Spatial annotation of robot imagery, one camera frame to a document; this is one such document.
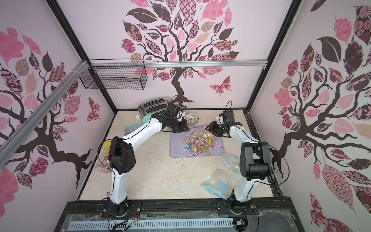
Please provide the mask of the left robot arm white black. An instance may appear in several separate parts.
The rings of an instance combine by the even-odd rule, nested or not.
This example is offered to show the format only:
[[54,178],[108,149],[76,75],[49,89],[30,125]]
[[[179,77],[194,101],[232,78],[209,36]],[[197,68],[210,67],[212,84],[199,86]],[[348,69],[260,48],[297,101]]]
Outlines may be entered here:
[[182,108],[169,103],[166,109],[152,114],[149,121],[134,132],[123,137],[116,136],[111,139],[108,159],[112,182],[106,200],[105,210],[107,212],[122,217],[128,210],[128,173],[136,164],[134,152],[147,139],[165,128],[170,128],[170,133],[189,131],[184,115]]

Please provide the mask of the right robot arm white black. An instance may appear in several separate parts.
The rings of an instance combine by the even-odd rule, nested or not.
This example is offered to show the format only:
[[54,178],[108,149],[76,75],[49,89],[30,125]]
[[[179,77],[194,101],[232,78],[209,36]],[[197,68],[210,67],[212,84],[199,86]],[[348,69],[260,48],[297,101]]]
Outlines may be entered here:
[[271,153],[273,147],[248,133],[234,118],[232,110],[225,110],[211,122],[206,130],[216,138],[232,138],[241,146],[239,170],[241,179],[237,187],[228,190],[228,180],[223,170],[216,170],[202,186],[212,195],[221,198],[212,203],[221,215],[237,215],[249,211],[254,190],[264,185],[272,175]]

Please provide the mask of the lavender plastic tray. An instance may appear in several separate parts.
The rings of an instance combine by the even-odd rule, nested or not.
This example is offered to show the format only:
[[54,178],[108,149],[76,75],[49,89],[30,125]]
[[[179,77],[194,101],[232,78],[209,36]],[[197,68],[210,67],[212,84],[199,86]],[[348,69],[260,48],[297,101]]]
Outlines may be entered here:
[[173,158],[218,156],[224,153],[222,139],[207,131],[205,125],[190,126],[187,132],[171,134],[170,156]]

